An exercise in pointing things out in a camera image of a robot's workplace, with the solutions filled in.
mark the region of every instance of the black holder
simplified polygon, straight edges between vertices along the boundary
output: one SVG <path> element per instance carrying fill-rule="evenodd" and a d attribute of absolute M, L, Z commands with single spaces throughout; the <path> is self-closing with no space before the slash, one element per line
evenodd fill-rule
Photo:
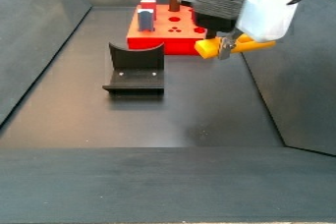
<path fill-rule="evenodd" d="M 163 93 L 163 44 L 143 50 L 126 50 L 109 43 L 113 62 L 110 84 L 102 89 L 110 94 Z"/>

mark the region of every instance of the red pegboard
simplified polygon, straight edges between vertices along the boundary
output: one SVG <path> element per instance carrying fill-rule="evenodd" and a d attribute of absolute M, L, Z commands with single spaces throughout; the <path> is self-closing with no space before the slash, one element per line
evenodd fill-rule
<path fill-rule="evenodd" d="M 169 12 L 167 5 L 157 5 L 157 19 L 153 23 L 154 31 L 137 30 L 135 7 L 127 34 L 126 44 L 129 49 L 145 49 L 163 42 L 165 55 L 198 55 L 194 49 L 197 40 L 203 39 L 205 29 L 193 24 L 191 9 L 181 6 L 179 12 Z"/>

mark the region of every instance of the dark floor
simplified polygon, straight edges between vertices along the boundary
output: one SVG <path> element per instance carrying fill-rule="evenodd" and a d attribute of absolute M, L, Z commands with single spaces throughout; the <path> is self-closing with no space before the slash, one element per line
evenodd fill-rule
<path fill-rule="evenodd" d="M 133 8 L 94 9 L 18 113 L 1 148 L 282 146 L 238 54 L 166 56 L 162 100 L 111 100 L 107 42 L 125 45 Z"/>
<path fill-rule="evenodd" d="M 0 223 L 334 222 L 336 159 L 282 146 L 239 55 L 167 56 L 161 100 L 101 89 L 130 15 L 89 13 L 1 129 Z"/>

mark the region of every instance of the hole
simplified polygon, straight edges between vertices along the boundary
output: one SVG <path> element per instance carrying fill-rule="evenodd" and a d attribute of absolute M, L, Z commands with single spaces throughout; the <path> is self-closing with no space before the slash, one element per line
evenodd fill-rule
<path fill-rule="evenodd" d="M 175 23 L 175 22 L 179 22 L 181 19 L 178 17 L 170 17 L 169 21 L 173 22 L 173 23 Z"/>
<path fill-rule="evenodd" d="M 197 28 L 194 28 L 194 32 L 197 32 L 197 33 L 203 33 L 203 32 L 205 32 L 205 29 L 203 29 L 203 28 L 197 27 Z"/>

